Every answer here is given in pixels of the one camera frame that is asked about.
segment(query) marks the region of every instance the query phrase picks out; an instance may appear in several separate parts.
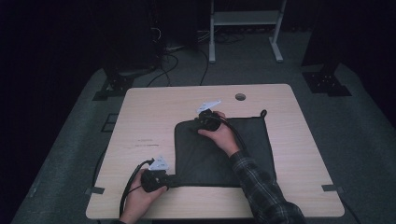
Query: plaid shirt sleeve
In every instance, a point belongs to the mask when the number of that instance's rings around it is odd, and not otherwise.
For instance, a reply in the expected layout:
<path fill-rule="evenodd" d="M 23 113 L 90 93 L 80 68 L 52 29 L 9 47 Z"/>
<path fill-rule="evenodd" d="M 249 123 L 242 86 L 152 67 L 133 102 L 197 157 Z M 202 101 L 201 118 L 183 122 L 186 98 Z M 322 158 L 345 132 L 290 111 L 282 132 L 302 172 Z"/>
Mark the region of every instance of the plaid shirt sleeve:
<path fill-rule="evenodd" d="M 305 223 L 300 208 L 285 200 L 276 180 L 260 169 L 246 151 L 234 153 L 230 160 L 256 222 Z"/>

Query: wooden table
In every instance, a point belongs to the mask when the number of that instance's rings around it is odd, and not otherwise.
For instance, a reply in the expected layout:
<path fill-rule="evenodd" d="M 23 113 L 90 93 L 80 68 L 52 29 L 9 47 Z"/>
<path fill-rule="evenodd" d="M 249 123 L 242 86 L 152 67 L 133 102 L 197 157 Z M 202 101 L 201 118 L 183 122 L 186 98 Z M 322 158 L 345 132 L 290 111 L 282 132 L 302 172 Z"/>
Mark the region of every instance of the wooden table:
<path fill-rule="evenodd" d="M 246 100 L 235 99 L 237 93 Z M 344 214 L 304 115 L 289 85 L 234 85 L 130 89 L 126 93 L 86 215 L 92 219 L 117 218 L 125 185 L 142 161 L 163 155 L 175 173 L 175 126 L 197 117 L 203 102 L 221 104 L 213 109 L 228 118 L 259 116 L 263 109 L 276 168 L 277 182 L 286 200 L 296 203 L 306 217 Z M 252 217 L 239 188 L 181 187 L 169 189 L 148 210 L 145 218 Z"/>

